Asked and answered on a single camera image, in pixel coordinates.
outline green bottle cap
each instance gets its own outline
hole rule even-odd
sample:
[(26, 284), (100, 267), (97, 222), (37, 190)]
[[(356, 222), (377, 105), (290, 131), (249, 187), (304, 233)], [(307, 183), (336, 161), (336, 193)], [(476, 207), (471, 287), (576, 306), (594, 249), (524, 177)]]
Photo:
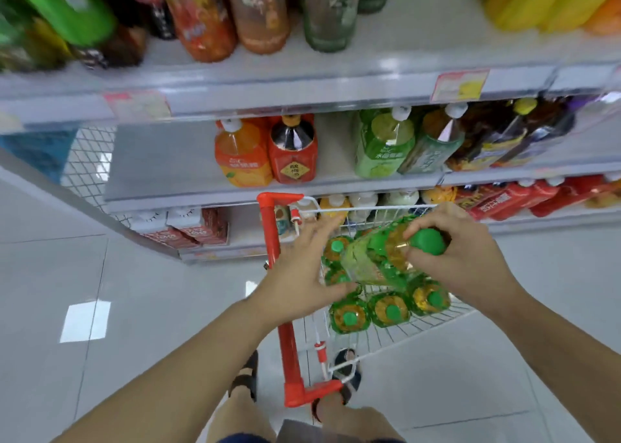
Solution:
[(388, 317), (392, 322), (400, 322), (401, 321), (401, 310), (398, 306), (391, 304), (386, 307), (386, 317)]
[(353, 327), (358, 323), (358, 316), (355, 312), (346, 312), (343, 314), (343, 322), (348, 327)]
[(335, 240), (330, 245), (330, 250), (336, 251), (337, 253), (340, 253), (341, 251), (343, 251), (344, 248), (345, 248), (345, 245), (340, 240)]
[(436, 309), (444, 307), (444, 297), (442, 297), (442, 294), (439, 291), (431, 291), (427, 295), (427, 302)]
[(446, 243), (434, 228), (422, 228), (410, 237), (410, 245), (432, 255), (441, 255), (446, 251)]

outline wire basket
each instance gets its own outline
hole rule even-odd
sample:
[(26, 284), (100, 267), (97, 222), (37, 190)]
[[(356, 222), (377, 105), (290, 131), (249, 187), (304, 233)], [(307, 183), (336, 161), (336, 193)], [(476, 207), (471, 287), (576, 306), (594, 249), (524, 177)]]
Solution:
[[(302, 198), (309, 199), (314, 204), (314, 209), (305, 209), (303, 211), (302, 215), (304, 216), (312, 216), (314, 214), (321, 215), (331, 212), (369, 210), (368, 207), (321, 209), (319, 203), (313, 197), (303, 196), (301, 194), (261, 193), (257, 197), (257, 201), (259, 202), (261, 210), (269, 267), (272, 267), (280, 254), (280, 243), (278, 240), (274, 207), (276, 205), (289, 205)], [(349, 219), (347, 219), (345, 224), (336, 230), (334, 234), (350, 235), (353, 237), (359, 230), (386, 226), (393, 220), (399, 219), (406, 214), (421, 216), (433, 207), (433, 205), (427, 204), (377, 206), (374, 209), (371, 208), (374, 212), (365, 222), (356, 223), (350, 222)], [(302, 216), (295, 206), (290, 206), (290, 208), (291, 221), (294, 223), (296, 234), (299, 234)], [(325, 267), (322, 265), (322, 282), (325, 276), (324, 268)], [(388, 286), (365, 285), (360, 298), (367, 300), (377, 293), (390, 290), (392, 290), (392, 288)], [(427, 330), (439, 327), (457, 317), (462, 317), (474, 311), (472, 307), (461, 302), (454, 295), (451, 294), (450, 298), (451, 306), (441, 313), (422, 317), (411, 315), (409, 322), (386, 328), (377, 327), (374, 323), (371, 323), (366, 330), (346, 335), (337, 334), (330, 326), (329, 307), (325, 307), (310, 316), (304, 317), (304, 332), (298, 333), (297, 342), (294, 327), (291, 322), (278, 327), (285, 378), (285, 406), (298, 407), (311, 403), (316, 398), (321, 398), (330, 392), (339, 390), (346, 382), (353, 378), (355, 367), (352, 366), (351, 374), (341, 380), (332, 379), (332, 374), (335, 370), (354, 364), (357, 361), (398, 344), (402, 344)], [(343, 349), (354, 350), (356, 357), (338, 366), (330, 365), (330, 363), (334, 363), (334, 359), (338, 352)], [(308, 366), (309, 380), (312, 384), (308, 388), (305, 388), (301, 376), (299, 353), (306, 354), (304, 358)]]

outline tiled floor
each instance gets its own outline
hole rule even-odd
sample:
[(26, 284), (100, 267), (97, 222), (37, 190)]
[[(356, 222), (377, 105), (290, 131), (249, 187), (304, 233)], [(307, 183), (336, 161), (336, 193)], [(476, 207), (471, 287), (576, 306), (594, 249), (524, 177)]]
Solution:
[[(12, 443), (49, 441), (265, 274), (263, 259), (185, 266), (122, 238), (28, 234), (19, 242), (15, 232), (5, 243), (0, 238), (0, 428)], [(620, 238), (620, 226), (605, 226), (512, 234), (499, 242), (530, 292), (621, 351), (615, 309), (621, 292), (614, 286)], [(586, 284), (591, 294), (579, 296)], [(111, 303), (105, 337), (59, 344), (67, 307), (95, 299)], [(260, 407), (272, 424), (310, 421), (307, 408), (282, 406), (275, 332), (260, 354)], [(363, 374), (352, 404), (377, 407), (412, 442), (590, 442), (478, 313), (369, 357)]]

